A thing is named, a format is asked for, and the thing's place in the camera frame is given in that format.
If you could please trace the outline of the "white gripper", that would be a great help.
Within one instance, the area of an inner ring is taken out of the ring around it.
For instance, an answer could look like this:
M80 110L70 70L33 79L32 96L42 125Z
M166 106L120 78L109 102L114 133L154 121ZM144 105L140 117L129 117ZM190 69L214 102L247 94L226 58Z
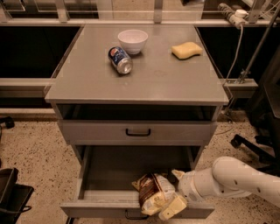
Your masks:
M183 211L187 206L187 201L197 203L203 200L194 184L195 171L183 172L173 169L171 173L178 180L178 191L181 195L174 193L163 206L158 215L162 221L167 221Z

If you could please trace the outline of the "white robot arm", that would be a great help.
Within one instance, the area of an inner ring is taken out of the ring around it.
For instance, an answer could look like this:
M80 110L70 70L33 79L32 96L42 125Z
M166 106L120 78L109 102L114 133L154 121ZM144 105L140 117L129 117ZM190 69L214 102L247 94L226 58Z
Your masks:
M189 203L206 197L242 198L255 194L280 207L280 178L256 170L234 157L218 157L212 167L202 171L172 170L178 191L161 208L158 217L169 220Z

